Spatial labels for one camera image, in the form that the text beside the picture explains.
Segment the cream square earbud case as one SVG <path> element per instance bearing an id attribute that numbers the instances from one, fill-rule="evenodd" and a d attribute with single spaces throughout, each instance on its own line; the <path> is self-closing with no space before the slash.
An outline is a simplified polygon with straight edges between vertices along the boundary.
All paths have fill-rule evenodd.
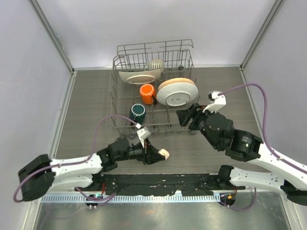
<path id="1" fill-rule="evenodd" d="M 165 158 L 165 160 L 167 160 L 167 159 L 169 158 L 169 156 L 170 156 L 170 153 L 169 153 L 167 150 L 165 150 L 165 149 L 160 149 L 160 150 L 158 151 L 158 153 L 159 153 L 161 156 L 163 156 L 163 157 Z"/>

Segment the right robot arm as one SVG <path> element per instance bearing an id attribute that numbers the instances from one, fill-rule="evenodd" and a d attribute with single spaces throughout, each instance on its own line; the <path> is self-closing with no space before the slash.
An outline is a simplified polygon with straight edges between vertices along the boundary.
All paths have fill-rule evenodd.
<path id="1" fill-rule="evenodd" d="M 236 161 L 249 162 L 268 170 L 268 173 L 248 172 L 231 168 L 217 176 L 222 189 L 230 186 L 262 187 L 285 194 L 287 199 L 307 204 L 307 167 L 279 152 L 271 152 L 266 142 L 254 134 L 234 128 L 234 122 L 219 112 L 203 111 L 198 103 L 186 110 L 177 110 L 179 123 L 198 130 L 217 151 Z"/>

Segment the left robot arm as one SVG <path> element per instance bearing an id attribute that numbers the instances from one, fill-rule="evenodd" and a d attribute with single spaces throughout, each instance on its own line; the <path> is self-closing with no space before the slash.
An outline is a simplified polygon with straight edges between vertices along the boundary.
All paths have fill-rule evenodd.
<path id="1" fill-rule="evenodd" d="M 28 202 L 55 190 L 89 188 L 97 191 L 101 188 L 102 179 L 96 174 L 117 168 L 119 161 L 138 160 L 151 165 L 165 161 L 169 156 L 167 150 L 157 149 L 148 139 L 133 145 L 123 137 L 86 157 L 59 160 L 42 154 L 18 172 L 20 184 L 13 199 L 18 202 L 18 192 L 22 194 L 21 201 Z"/>

